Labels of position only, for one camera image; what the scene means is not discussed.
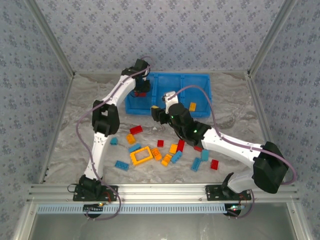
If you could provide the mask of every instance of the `wallpaper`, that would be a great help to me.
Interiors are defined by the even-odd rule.
[[[72,69],[246,70],[283,0],[37,0]]]
[[[320,239],[320,2],[299,1],[255,82],[272,135],[298,173],[302,205]]]
[[[23,0],[1,0],[0,9],[0,239],[9,240],[69,80]]]

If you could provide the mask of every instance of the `orange lego brick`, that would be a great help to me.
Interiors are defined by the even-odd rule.
[[[136,142],[135,137],[131,133],[129,133],[126,136],[126,140],[128,141],[129,144],[134,144]]]
[[[190,102],[189,111],[190,111],[190,112],[196,111],[196,105],[197,105],[196,103]]]
[[[140,153],[140,152],[142,152],[142,151],[147,151],[148,154],[149,154],[149,156],[147,156],[147,157],[145,157],[145,158],[143,158],[143,159],[141,159],[141,160],[137,160],[137,159],[136,159],[136,154],[137,154],[137,153]],[[143,148],[140,148],[140,149],[138,149],[138,150],[136,150],[136,151],[131,152],[131,153],[130,153],[130,158],[132,159],[133,165],[134,165],[134,166],[137,166],[137,165],[139,165],[139,164],[143,164],[143,163],[145,163],[146,161],[149,161],[149,160],[153,159],[154,157],[152,156],[152,153],[151,153],[150,148],[149,148],[148,146],[145,146],[145,147],[143,147]]]
[[[151,149],[151,153],[155,160],[159,161],[162,159],[161,153],[159,152],[158,148]]]
[[[177,144],[171,144],[169,153],[171,153],[171,154],[176,154],[176,152],[177,152],[177,147],[178,147]]]
[[[171,161],[171,158],[172,158],[172,156],[170,155],[170,154],[166,154],[165,156],[164,156],[164,158],[163,158],[163,160],[161,161],[161,164],[163,165],[163,166],[168,166],[168,164],[170,163],[170,161]]]

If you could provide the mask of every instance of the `light blue lego brick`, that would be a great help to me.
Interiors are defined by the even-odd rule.
[[[175,164],[181,158],[181,156],[182,156],[182,152],[177,151],[175,155],[173,155],[173,157],[171,158],[171,162]]]
[[[115,165],[114,165],[117,169],[122,169],[124,171],[128,171],[129,169],[129,164],[125,163],[123,161],[116,161]]]
[[[118,145],[118,138],[116,138],[116,137],[112,138],[110,141],[110,144],[111,145]]]
[[[191,170],[194,171],[194,172],[197,172],[198,168],[200,166],[200,163],[201,163],[201,159],[196,157],[194,162],[193,162],[193,164],[192,164]]]
[[[206,149],[203,149],[201,152],[201,160],[204,162],[207,162],[209,159],[209,151]]]
[[[129,150],[129,153],[132,153],[134,151],[137,151],[140,148],[141,148],[140,143],[137,143],[137,144],[133,145],[132,147],[130,147],[128,150]]]

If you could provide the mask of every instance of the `lego brick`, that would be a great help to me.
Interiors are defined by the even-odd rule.
[[[190,112],[195,112],[196,111],[196,105],[194,102],[190,102],[190,107],[189,107],[189,111]]]
[[[164,142],[163,140],[158,140],[158,143],[157,143],[157,147],[158,148],[163,148],[164,147]]]
[[[162,155],[159,152],[158,148],[151,149],[151,153],[156,161],[159,161],[160,159],[162,159]]]
[[[140,143],[137,143],[137,144],[133,145],[132,147],[129,147],[128,150],[129,150],[129,153],[132,153],[134,151],[137,151],[138,149],[141,149]]]
[[[136,139],[135,137],[129,133],[127,136],[126,136],[126,140],[128,141],[129,144],[134,144],[136,143]]]
[[[178,142],[178,147],[176,148],[176,151],[183,152],[184,151],[184,147],[185,147],[185,141],[180,139],[179,142]]]
[[[196,157],[194,159],[194,162],[193,162],[192,166],[191,166],[191,170],[194,171],[194,172],[197,172],[198,168],[200,166],[200,163],[201,163],[201,159]]]
[[[214,170],[218,170],[219,161],[212,159],[211,168]]]
[[[175,164],[182,156],[182,152],[177,151],[175,155],[172,156],[171,162]]]
[[[177,152],[177,147],[178,147],[177,144],[171,144],[169,153],[171,153],[171,154],[176,154],[176,152]]]
[[[114,165],[117,169],[122,169],[124,171],[128,171],[129,169],[129,164],[125,163],[123,161],[116,161],[115,165]]]
[[[204,162],[207,162],[209,159],[209,151],[206,149],[203,149],[201,152],[201,160]]]
[[[147,151],[148,154],[149,154],[149,156],[147,156],[147,157],[145,157],[145,158],[143,158],[143,159],[141,159],[141,160],[137,160],[135,155],[136,155],[137,153],[142,152],[142,151]],[[133,165],[137,166],[137,165],[139,165],[139,164],[143,164],[143,163],[145,163],[146,161],[149,161],[149,160],[153,159],[154,157],[152,156],[152,153],[151,153],[150,148],[149,148],[148,146],[145,146],[145,147],[143,147],[143,148],[141,148],[141,149],[138,149],[138,150],[136,150],[136,151],[131,152],[131,153],[130,153],[130,158],[132,159]]]
[[[118,145],[118,138],[113,137],[113,138],[111,139],[111,141],[110,141],[110,144],[111,144],[111,145]]]
[[[202,148],[201,147],[194,146],[193,149],[198,151],[198,152],[200,152],[200,153],[202,152]]]
[[[171,160],[172,156],[170,154],[166,154],[163,158],[163,160],[161,161],[161,164],[163,166],[168,166],[168,164],[170,163],[170,160]]]
[[[142,130],[142,127],[139,125],[139,126],[135,126],[133,128],[130,128],[130,133],[132,135],[135,135],[135,134],[138,134],[138,133],[141,133],[143,130]]]

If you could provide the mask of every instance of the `blue plastic bin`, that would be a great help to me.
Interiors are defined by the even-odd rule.
[[[165,108],[162,101],[165,93],[182,89],[189,85],[198,85],[204,89],[212,102],[211,84],[209,74],[191,74],[191,73],[159,73],[151,72],[148,77],[150,80],[151,91],[146,97],[135,97],[131,92],[125,98],[125,112],[134,115],[151,115],[151,106],[156,105]],[[188,88],[178,95],[178,100],[189,109],[190,103],[196,103],[194,112],[190,112],[194,118],[207,118],[210,116],[210,106],[203,93],[196,88]]]

